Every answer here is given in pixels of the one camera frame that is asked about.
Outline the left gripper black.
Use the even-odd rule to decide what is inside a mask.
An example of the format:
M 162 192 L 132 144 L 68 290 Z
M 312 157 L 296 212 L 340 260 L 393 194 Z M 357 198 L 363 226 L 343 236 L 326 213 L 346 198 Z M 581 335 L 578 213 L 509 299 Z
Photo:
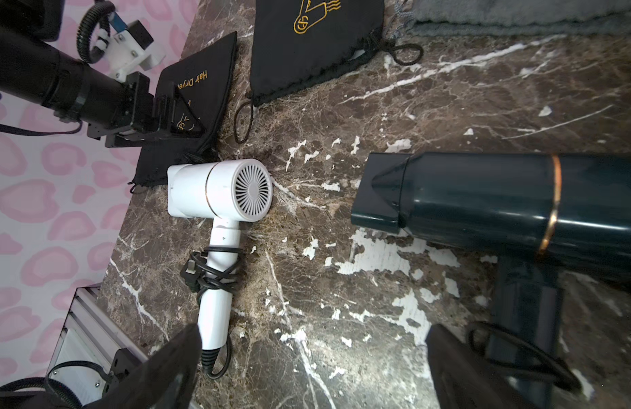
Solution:
M 206 127 L 171 80 L 160 81 L 155 94 L 150 79 L 133 73 L 124 83 L 125 99 L 110 124 L 90 123 L 87 136 L 107 148 L 141 148 L 161 141 L 197 140 Z

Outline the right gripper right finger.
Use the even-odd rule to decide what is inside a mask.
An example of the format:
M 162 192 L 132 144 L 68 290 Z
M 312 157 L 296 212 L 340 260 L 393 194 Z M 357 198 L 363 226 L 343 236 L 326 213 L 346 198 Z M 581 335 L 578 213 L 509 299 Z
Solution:
M 535 408 L 497 367 L 472 351 L 442 324 L 426 337 L 428 362 L 441 408 Z

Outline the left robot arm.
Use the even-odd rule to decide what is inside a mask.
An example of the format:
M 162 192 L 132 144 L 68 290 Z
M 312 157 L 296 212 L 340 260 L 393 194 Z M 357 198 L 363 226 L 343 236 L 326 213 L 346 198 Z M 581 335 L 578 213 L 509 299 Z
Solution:
M 0 1 L 0 98 L 50 109 L 109 148 L 206 133 L 176 83 L 160 83 L 150 94 L 144 73 L 165 54 L 140 21 L 126 23 L 111 1 L 95 2 L 78 26 L 73 58 L 52 46 L 63 10 L 62 1 Z

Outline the white hair dryer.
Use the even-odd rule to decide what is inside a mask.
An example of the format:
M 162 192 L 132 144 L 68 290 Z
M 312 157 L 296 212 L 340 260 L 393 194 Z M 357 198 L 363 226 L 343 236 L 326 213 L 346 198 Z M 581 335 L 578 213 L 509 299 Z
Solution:
M 231 362 L 230 314 L 244 250 L 241 223 L 255 223 L 271 207 L 273 187 L 265 166 L 252 158 L 167 170 L 167 211 L 177 218 L 210 219 L 208 246 L 191 252 L 180 275 L 199 304 L 202 371 L 222 378 Z

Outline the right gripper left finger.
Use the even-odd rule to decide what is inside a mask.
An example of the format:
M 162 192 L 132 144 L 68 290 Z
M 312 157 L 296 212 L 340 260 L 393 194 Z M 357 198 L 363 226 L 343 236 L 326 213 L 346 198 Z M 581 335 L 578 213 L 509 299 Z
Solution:
M 88 408 L 188 408 L 196 386 L 201 336 L 189 324 L 105 397 Z

